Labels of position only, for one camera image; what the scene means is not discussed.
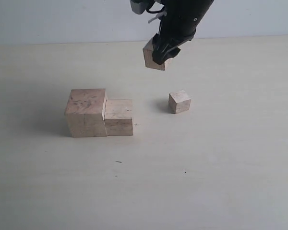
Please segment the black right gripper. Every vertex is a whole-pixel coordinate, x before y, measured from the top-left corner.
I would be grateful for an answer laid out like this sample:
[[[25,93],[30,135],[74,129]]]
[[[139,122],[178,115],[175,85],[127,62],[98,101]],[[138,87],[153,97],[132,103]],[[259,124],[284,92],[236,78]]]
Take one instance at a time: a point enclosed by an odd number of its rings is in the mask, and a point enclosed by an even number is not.
[[[159,65],[180,52],[179,46],[191,41],[196,28],[213,0],[162,0],[165,14],[160,18],[159,32],[152,38],[152,58]]]

